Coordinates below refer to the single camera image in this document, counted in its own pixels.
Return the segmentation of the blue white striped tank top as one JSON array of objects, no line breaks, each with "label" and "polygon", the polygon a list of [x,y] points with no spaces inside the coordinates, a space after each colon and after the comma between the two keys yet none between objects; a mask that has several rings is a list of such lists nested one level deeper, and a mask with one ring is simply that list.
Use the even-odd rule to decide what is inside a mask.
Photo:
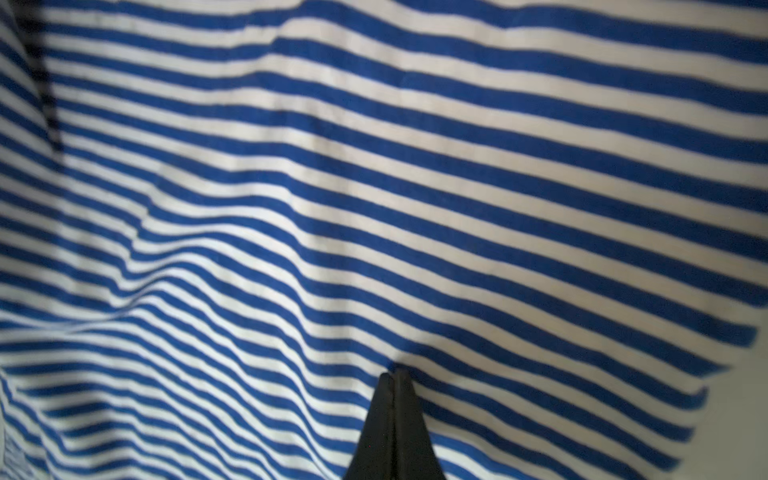
[{"label": "blue white striped tank top", "polygon": [[667,479],[767,321],[763,1],[5,1],[1,475]]}]

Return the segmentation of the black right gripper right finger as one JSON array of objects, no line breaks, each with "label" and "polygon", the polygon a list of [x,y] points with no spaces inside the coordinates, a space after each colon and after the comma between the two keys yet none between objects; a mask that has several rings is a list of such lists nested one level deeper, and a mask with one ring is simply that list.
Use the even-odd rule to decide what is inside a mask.
[{"label": "black right gripper right finger", "polygon": [[394,478],[445,480],[407,370],[394,373]]}]

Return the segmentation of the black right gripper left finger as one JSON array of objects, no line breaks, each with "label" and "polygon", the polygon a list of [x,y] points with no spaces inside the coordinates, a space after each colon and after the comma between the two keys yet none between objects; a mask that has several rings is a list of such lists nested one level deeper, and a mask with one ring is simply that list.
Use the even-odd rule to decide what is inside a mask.
[{"label": "black right gripper left finger", "polygon": [[395,392],[390,373],[379,377],[344,480],[390,480],[394,473]]}]

